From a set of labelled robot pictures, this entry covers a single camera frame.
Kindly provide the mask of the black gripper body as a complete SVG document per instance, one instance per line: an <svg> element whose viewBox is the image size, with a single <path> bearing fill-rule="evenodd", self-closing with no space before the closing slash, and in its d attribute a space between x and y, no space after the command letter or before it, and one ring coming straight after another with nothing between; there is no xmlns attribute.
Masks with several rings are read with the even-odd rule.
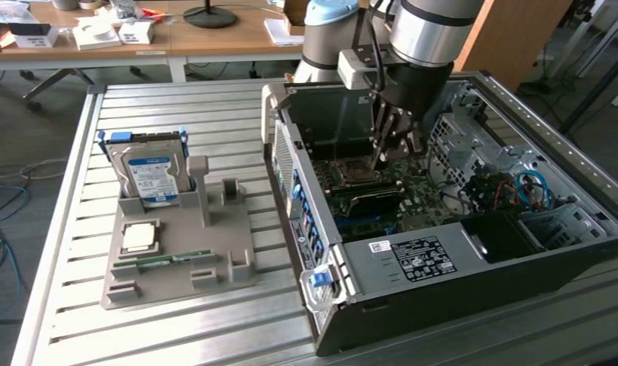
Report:
<svg viewBox="0 0 618 366"><path fill-rule="evenodd" d="M444 89L453 62L437 67L411 63L387 67L380 97L393 106L424 115Z"/></svg>

